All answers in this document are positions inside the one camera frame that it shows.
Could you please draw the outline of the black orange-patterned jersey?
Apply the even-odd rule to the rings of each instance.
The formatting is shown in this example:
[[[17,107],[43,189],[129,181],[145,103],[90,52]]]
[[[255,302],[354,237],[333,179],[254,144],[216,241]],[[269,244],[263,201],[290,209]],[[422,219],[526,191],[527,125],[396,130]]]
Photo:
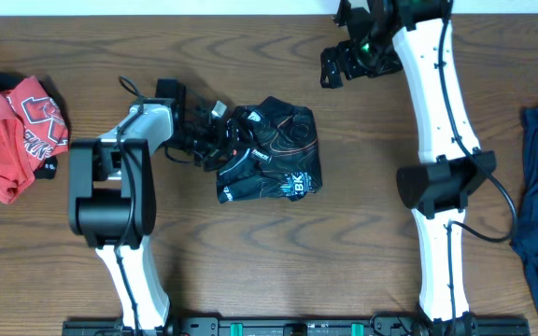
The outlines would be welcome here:
[[[235,139],[217,171],[220,203],[296,202],[321,190],[319,136],[310,108],[269,96],[258,105],[237,106],[226,125]]]

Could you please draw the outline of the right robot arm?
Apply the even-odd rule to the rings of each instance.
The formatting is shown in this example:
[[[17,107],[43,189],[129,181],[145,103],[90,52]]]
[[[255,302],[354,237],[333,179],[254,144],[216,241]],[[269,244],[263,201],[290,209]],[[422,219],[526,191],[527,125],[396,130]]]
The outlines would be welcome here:
[[[342,1],[334,23],[348,38],[321,52],[320,85],[403,72],[418,129],[418,159],[398,169],[400,198],[418,228],[421,313],[432,323],[470,311],[464,293],[462,224],[468,199],[496,167],[462,99],[449,1]]]

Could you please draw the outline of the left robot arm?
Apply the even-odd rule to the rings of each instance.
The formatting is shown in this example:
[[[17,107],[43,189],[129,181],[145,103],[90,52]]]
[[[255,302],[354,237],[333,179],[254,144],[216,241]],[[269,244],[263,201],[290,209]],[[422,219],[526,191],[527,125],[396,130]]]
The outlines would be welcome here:
[[[248,136],[242,122],[224,117],[223,103],[203,115],[202,125],[185,122],[182,106],[177,98],[138,98],[114,129],[71,144],[69,226],[105,263],[123,315],[68,320],[64,335],[180,333],[151,251],[157,214],[151,157],[160,147],[232,152]]]

